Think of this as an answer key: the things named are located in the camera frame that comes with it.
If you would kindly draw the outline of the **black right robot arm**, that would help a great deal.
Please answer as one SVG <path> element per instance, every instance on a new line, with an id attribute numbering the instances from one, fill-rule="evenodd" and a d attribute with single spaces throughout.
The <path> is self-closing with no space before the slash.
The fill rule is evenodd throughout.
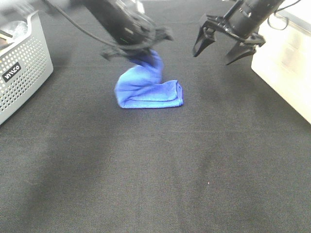
<path id="1" fill-rule="evenodd" d="M 236 41 L 225 56 L 229 65 L 241 58 L 256 53 L 265 39 L 256 30 L 283 3 L 281 0 L 237 0 L 223 16 L 203 14 L 199 33 L 192 49 L 197 57 L 206 47 L 216 41 L 215 32 L 221 32 Z"/>

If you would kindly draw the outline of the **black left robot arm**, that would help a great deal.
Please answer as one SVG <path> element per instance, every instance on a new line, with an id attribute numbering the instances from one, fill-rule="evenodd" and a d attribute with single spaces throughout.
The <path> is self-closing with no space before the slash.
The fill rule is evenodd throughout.
<path id="1" fill-rule="evenodd" d="M 173 40 L 172 31 L 157 27 L 144 12 L 139 0 L 71 0 L 70 7 L 86 7 L 115 40 L 102 56 L 153 61 L 151 49 L 164 40 Z"/>

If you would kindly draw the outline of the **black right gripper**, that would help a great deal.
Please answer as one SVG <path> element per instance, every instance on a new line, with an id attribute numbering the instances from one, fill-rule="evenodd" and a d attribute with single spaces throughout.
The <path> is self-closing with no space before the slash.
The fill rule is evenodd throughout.
<path id="1" fill-rule="evenodd" d="M 235 4 L 224 16 L 213 16 L 207 13 L 200 19 L 200 28 L 192 54 L 197 57 L 214 43 L 215 32 L 222 32 L 235 39 L 237 43 L 226 54 L 225 63 L 231 63 L 256 53 L 255 46 L 265 43 L 263 36 L 256 29 L 265 20 L 264 4 Z"/>

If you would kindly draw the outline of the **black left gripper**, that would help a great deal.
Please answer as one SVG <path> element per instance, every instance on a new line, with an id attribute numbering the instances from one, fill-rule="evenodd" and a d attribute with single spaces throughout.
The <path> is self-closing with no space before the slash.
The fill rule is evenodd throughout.
<path id="1" fill-rule="evenodd" d="M 134 58 L 140 55 L 146 55 L 150 59 L 154 45 L 164 40 L 173 40 L 170 28 L 157 27 L 143 14 L 129 16 L 125 21 L 121 20 L 106 30 L 116 42 L 102 51 L 101 56 L 106 60 L 113 57 Z"/>

